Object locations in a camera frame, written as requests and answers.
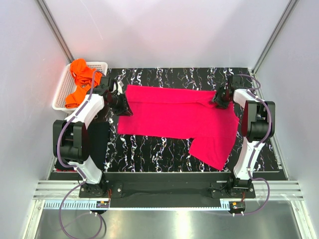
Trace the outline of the magenta pink t shirt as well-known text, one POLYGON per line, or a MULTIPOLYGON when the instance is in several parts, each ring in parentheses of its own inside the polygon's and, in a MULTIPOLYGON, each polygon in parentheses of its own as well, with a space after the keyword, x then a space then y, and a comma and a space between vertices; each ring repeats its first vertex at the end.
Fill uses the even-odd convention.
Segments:
POLYGON ((234 146, 239 118, 233 104, 219 109, 215 91, 129 85, 132 116, 118 120, 119 134, 192 139, 189 154, 222 170, 234 146))

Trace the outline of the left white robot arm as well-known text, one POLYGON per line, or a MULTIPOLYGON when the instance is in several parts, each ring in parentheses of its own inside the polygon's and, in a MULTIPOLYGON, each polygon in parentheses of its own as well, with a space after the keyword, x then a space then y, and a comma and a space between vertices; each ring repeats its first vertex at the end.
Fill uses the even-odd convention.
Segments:
POLYGON ((110 137, 110 124, 103 118, 109 111, 117 116, 133 114, 123 83, 102 76, 70 116, 53 123, 54 156, 64 168, 78 172, 83 179, 81 190, 93 197, 110 191, 102 167, 110 137))

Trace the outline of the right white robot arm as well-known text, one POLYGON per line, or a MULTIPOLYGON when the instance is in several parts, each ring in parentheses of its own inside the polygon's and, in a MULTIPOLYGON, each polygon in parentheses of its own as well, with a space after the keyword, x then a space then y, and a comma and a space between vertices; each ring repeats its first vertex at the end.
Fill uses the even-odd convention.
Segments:
POLYGON ((227 84, 221 86, 213 98, 218 108, 226 109, 231 103, 235 103, 244 110, 240 156, 227 182, 220 188, 229 197, 235 198, 246 192, 253 192, 253 182, 256 181, 265 182, 267 189, 270 189, 267 180, 253 177, 252 169, 265 142, 275 133, 276 104, 253 93, 260 88, 261 84, 256 78, 237 74, 230 76, 227 84))

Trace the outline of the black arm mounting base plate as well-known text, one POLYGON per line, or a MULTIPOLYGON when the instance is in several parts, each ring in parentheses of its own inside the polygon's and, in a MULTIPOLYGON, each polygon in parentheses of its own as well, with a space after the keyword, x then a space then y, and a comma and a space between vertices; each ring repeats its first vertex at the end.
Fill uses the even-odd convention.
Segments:
POLYGON ((251 180, 234 179, 225 172, 103 173, 113 197, 138 195, 195 194, 212 198, 256 197, 251 180))

